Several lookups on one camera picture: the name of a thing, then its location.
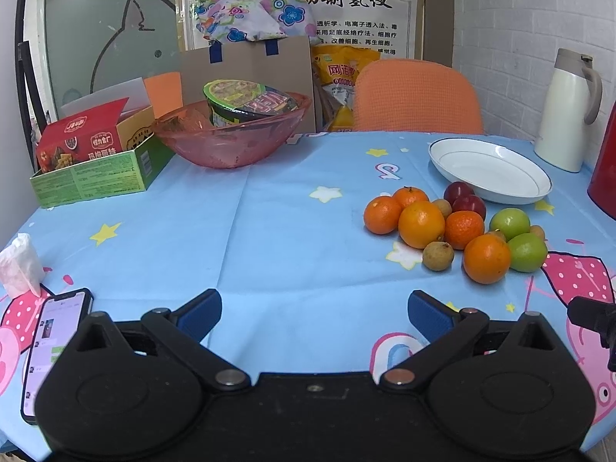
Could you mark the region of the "white paper sheet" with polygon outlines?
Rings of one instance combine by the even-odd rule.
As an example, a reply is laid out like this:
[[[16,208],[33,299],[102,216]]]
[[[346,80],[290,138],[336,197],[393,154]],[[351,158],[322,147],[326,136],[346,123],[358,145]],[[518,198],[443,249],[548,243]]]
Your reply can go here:
[[[60,113],[66,118],[118,99],[126,100],[120,118],[137,113],[151,105],[144,81],[139,77],[68,102],[60,108]]]

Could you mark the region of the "white crumpled tissue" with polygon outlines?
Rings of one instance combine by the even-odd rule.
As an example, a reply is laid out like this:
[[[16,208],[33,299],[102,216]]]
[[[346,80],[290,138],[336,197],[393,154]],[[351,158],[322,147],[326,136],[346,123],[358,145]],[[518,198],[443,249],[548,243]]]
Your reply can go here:
[[[19,233],[0,253],[0,280],[6,294],[11,299],[26,292],[40,297],[44,276],[31,236]]]

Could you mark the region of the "back tangerine with stem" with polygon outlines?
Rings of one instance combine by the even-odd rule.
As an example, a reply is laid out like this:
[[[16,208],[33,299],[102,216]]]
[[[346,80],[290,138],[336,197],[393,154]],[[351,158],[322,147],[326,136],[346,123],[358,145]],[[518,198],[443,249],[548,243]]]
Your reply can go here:
[[[414,203],[425,203],[430,201],[428,195],[421,189],[415,187],[402,187],[393,193],[393,199],[402,206],[407,208]]]

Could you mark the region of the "front red plum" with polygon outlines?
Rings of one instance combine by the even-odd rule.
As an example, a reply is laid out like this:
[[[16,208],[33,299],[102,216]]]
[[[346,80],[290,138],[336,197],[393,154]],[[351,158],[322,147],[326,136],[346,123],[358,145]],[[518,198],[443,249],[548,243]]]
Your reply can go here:
[[[482,220],[487,217],[487,207],[484,201],[477,195],[469,194],[460,196],[452,204],[453,212],[470,211],[478,214]]]

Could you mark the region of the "red thermos jug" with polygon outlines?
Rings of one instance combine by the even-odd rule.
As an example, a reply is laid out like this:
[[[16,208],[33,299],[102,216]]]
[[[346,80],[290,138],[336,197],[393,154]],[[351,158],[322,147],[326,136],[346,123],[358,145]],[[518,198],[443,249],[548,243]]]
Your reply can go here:
[[[616,218],[616,103],[613,104],[587,193],[603,213]]]

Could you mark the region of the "blue cartoon tablecloth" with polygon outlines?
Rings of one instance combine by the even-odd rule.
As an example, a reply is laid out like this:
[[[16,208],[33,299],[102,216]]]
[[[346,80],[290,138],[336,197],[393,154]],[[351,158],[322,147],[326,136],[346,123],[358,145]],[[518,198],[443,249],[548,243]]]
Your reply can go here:
[[[405,186],[443,195],[432,140],[303,137],[231,171],[175,157],[144,192],[41,209],[22,229],[48,289],[87,288],[117,320],[218,290],[223,319],[206,343],[252,375],[383,371],[422,345],[406,316],[415,289],[496,319],[538,311],[565,331],[562,274],[511,272],[481,286],[459,264],[433,273],[397,236],[364,228],[377,196]]]

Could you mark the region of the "orange mesh chair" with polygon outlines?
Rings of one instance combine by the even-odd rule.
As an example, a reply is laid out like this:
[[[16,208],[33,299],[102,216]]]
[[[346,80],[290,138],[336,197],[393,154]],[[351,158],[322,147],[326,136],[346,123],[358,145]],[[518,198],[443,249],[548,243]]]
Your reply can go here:
[[[427,60],[376,60],[358,75],[354,131],[482,135],[480,104],[471,82]]]

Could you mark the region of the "right tangerine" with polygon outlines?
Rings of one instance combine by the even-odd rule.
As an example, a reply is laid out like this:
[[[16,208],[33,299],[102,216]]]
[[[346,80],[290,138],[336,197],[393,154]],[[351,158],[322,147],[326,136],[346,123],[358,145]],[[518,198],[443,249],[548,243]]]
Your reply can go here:
[[[476,212],[453,212],[446,219],[444,239],[455,250],[464,250],[472,240],[483,234],[484,219]]]

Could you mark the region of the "green cardboard box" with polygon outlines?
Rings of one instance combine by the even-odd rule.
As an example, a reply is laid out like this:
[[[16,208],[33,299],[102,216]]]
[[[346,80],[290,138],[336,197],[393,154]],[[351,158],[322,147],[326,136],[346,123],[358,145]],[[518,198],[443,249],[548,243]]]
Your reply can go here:
[[[43,208],[139,193],[148,189],[169,163],[173,152],[151,130],[150,106],[120,118],[118,131],[125,150],[30,178]]]

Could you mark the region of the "floral fabric bundle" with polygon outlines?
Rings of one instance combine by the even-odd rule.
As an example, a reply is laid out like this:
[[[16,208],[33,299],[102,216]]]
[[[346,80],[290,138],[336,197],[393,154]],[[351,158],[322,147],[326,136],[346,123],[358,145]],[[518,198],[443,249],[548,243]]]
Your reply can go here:
[[[320,42],[307,0],[195,0],[191,28],[206,43],[261,42],[306,37]]]

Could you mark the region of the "smartphone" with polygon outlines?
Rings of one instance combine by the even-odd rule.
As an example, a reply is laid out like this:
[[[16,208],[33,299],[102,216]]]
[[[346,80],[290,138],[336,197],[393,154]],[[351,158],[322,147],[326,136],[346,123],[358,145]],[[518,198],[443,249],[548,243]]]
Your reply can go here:
[[[93,295],[87,288],[50,296],[35,324],[23,383],[21,416],[36,424],[34,403],[47,374],[91,311]]]

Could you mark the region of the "green jujube rear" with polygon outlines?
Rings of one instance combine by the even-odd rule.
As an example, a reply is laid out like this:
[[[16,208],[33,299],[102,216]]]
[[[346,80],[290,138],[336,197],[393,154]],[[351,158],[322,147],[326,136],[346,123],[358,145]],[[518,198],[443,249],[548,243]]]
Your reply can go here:
[[[490,222],[490,231],[498,231],[506,241],[531,230],[527,213],[516,208],[506,208],[496,213]]]

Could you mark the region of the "rear red plum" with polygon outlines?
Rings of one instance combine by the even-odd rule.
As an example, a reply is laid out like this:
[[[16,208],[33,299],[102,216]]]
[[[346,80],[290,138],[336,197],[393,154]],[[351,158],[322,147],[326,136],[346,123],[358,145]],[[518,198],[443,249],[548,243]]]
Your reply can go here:
[[[453,181],[444,192],[444,199],[452,206],[459,198],[474,195],[474,190],[466,182]]]

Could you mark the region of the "yellow snack bag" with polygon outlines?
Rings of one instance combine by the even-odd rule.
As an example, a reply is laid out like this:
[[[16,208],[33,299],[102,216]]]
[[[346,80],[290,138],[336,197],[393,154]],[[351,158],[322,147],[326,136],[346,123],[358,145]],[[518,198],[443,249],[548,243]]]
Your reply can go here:
[[[327,131],[353,131],[356,81],[380,53],[351,45],[321,44],[311,47],[312,68],[318,79]]]

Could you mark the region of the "white ceramic plate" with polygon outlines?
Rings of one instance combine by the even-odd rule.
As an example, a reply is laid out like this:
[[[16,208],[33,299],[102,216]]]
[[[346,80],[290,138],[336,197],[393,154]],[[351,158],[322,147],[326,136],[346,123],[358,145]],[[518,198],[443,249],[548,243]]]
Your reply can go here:
[[[462,181],[491,203],[526,206],[552,191],[552,180],[536,163],[502,145],[444,138],[429,145],[433,166],[447,181]]]

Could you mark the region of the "brown longan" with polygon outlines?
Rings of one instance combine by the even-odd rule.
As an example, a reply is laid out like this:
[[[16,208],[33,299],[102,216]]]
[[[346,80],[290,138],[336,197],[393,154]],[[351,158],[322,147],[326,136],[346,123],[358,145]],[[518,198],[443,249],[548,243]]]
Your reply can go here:
[[[432,202],[442,213],[443,217],[447,219],[452,213],[452,206],[446,199],[437,199]]]
[[[506,243],[506,235],[504,235],[502,233],[502,231],[488,231],[487,232],[489,235],[492,235],[496,238],[498,238],[500,241],[505,242]]]
[[[535,236],[537,236],[541,241],[546,240],[545,231],[543,228],[541,228],[541,226],[531,225],[531,229],[529,231]]]
[[[442,241],[429,243],[423,250],[422,263],[433,272],[443,272],[450,268],[454,260],[454,249]]]

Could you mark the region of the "white wall poster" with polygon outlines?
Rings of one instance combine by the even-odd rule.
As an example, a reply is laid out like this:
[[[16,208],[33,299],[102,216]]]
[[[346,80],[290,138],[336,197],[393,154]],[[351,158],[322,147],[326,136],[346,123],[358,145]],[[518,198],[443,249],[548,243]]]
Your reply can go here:
[[[424,57],[425,0],[307,0],[326,44],[377,50],[386,59]]]

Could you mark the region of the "green jujube front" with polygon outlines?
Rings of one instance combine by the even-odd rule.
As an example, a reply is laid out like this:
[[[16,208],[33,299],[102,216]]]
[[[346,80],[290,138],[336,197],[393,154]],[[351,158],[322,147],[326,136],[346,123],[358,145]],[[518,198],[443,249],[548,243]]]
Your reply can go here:
[[[542,267],[548,249],[545,242],[533,233],[511,238],[507,243],[511,252],[511,268],[518,272],[533,273]]]

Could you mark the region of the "green jujube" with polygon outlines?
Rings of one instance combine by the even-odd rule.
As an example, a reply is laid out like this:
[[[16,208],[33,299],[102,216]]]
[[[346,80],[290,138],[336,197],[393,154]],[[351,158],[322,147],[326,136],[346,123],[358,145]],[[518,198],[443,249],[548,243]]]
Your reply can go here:
[[[498,231],[506,241],[531,230],[527,213],[516,208],[506,208],[496,213],[490,222],[490,231]]]
[[[533,273],[542,267],[548,249],[545,242],[533,233],[511,238],[507,243],[511,252],[511,268],[518,272]]]

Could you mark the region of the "large orange front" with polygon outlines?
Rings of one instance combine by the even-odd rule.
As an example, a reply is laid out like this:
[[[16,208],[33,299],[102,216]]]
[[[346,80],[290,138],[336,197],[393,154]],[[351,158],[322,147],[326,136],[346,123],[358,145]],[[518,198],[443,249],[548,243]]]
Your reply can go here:
[[[466,246],[462,267],[475,283],[492,285],[506,276],[511,262],[506,242],[494,234],[484,234]]]

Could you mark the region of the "left tangerine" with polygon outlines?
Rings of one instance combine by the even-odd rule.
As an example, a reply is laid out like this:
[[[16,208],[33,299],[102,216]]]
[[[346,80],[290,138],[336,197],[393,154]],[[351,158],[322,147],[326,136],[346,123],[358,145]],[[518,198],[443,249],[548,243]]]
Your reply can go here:
[[[398,228],[402,206],[392,196],[379,196],[365,207],[365,228],[375,235],[388,235]]]

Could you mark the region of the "orange plastic item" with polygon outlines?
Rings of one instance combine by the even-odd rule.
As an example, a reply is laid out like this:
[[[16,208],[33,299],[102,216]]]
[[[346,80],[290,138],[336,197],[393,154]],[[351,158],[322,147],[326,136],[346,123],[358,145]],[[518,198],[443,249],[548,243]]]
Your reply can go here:
[[[179,72],[168,72],[145,78],[144,85],[156,119],[184,105]]]

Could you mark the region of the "instant noodle cup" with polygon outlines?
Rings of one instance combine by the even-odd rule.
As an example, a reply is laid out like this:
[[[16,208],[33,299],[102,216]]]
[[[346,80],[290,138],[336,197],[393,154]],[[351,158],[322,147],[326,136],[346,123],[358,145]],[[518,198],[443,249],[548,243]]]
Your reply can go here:
[[[211,110],[211,122],[223,127],[251,122],[298,108],[289,95],[259,82],[216,79],[204,85],[203,93]]]

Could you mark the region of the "white thermos jug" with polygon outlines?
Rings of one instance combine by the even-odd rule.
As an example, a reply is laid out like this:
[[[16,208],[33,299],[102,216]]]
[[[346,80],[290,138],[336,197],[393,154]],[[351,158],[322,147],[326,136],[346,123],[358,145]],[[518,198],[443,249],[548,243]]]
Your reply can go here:
[[[581,171],[592,125],[603,100],[603,80],[593,68],[593,57],[566,48],[557,51],[545,97],[537,156],[556,168]]]

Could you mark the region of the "large orange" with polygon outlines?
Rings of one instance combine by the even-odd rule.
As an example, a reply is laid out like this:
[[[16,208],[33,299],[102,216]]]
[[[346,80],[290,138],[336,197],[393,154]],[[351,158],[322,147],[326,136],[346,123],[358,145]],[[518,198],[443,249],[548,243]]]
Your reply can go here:
[[[440,209],[429,201],[416,201],[402,211],[398,231],[409,247],[423,250],[445,235],[446,220]]]
[[[494,234],[484,234],[466,246],[462,267],[475,283],[492,285],[506,276],[511,262],[506,242]]]

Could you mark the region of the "red plum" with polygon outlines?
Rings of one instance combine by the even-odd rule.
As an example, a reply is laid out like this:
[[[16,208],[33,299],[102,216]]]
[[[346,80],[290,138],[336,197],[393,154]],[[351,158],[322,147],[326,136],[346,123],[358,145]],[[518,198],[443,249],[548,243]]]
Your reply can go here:
[[[470,211],[478,214],[482,220],[487,217],[487,207],[484,201],[477,195],[469,194],[460,196],[452,204],[453,212]]]
[[[444,192],[444,199],[452,206],[459,198],[474,195],[474,190],[466,182],[453,181]]]

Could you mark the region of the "red snack box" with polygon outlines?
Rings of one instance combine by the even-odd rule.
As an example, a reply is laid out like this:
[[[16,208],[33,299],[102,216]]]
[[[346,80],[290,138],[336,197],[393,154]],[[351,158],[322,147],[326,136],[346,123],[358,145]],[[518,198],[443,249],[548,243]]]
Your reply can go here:
[[[41,171],[123,152],[118,123],[126,103],[127,98],[121,98],[49,124],[35,149]]]

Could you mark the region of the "brown cardboard box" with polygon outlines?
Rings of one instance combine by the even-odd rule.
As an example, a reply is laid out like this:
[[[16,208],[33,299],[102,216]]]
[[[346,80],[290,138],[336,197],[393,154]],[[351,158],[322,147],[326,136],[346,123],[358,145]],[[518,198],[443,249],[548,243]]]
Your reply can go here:
[[[216,43],[181,54],[183,102],[206,101],[204,87],[217,79],[266,85],[314,100],[309,40],[305,35],[261,42]]]

